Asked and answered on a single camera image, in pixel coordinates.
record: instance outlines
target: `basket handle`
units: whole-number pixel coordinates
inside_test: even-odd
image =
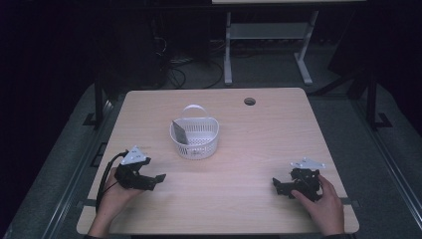
[[[207,117],[208,118],[210,118],[210,116],[209,116],[209,114],[208,114],[208,112],[207,111],[205,111],[205,109],[203,108],[203,107],[201,107],[201,106],[198,106],[198,105],[189,105],[189,106],[187,106],[187,107],[185,107],[185,109],[183,109],[183,112],[182,112],[182,118],[185,118],[185,113],[188,111],[188,110],[190,110],[190,109],[199,109],[199,110],[202,110],[206,115],[207,115]]]

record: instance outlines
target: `white basket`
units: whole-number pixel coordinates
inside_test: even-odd
[[[206,118],[186,118],[184,115],[190,109],[200,109]],[[176,140],[173,123],[170,125],[170,135],[173,139],[176,150],[180,156],[187,159],[203,159],[211,156],[217,149],[219,124],[214,118],[210,118],[207,111],[198,105],[187,106],[180,119],[175,122],[186,131],[188,144]]]

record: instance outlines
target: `gray carpet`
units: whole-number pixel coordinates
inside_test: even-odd
[[[306,56],[315,83],[305,87],[294,62],[291,47],[278,52],[255,50],[248,58],[233,58],[232,88],[299,87],[314,91],[338,76],[326,69],[333,46],[311,46]],[[222,57],[212,60],[222,66]],[[221,69],[215,64],[194,62],[178,68],[186,75],[182,89],[201,89],[219,80]],[[182,76],[175,73],[178,82]],[[174,89],[167,82],[163,89]],[[226,88],[219,81],[213,88]],[[392,97],[378,88],[377,110],[385,113],[393,127],[374,132],[364,121],[364,98],[353,102],[345,97],[348,84],[327,96],[311,97],[310,102],[337,166],[344,187],[353,201],[360,224],[355,234],[366,238],[422,238],[385,162],[388,149],[418,198],[422,198],[422,139],[397,108]],[[10,238],[82,238],[76,231],[83,204],[97,169],[90,167],[98,149],[107,142],[124,94],[105,108],[105,121],[98,130],[83,125],[93,113],[94,88],[89,87],[75,107],[56,145],[12,222]],[[320,235],[283,235],[281,238],[319,238]],[[112,235],[110,238],[128,238]]]

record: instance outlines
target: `human hand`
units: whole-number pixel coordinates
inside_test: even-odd
[[[90,236],[107,237],[111,223],[118,213],[123,210],[131,199],[143,192],[143,190],[139,189],[125,189],[121,187],[114,177],[115,171],[115,167],[110,170],[99,211],[88,232]]]
[[[344,233],[344,212],[334,186],[323,176],[318,176],[322,198],[316,202],[293,190],[292,195],[302,204],[324,236]]]

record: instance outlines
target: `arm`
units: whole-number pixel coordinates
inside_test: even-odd
[[[108,231],[112,221],[117,217],[126,204],[136,195],[143,192],[137,189],[124,189],[114,178],[116,168],[112,168],[105,183],[105,195],[99,211],[91,225],[89,236],[94,238],[108,237]]]
[[[318,179],[322,187],[320,200],[312,202],[296,190],[292,191],[292,195],[308,211],[323,236],[340,236],[339,234],[344,234],[343,205],[332,184],[321,175]]]

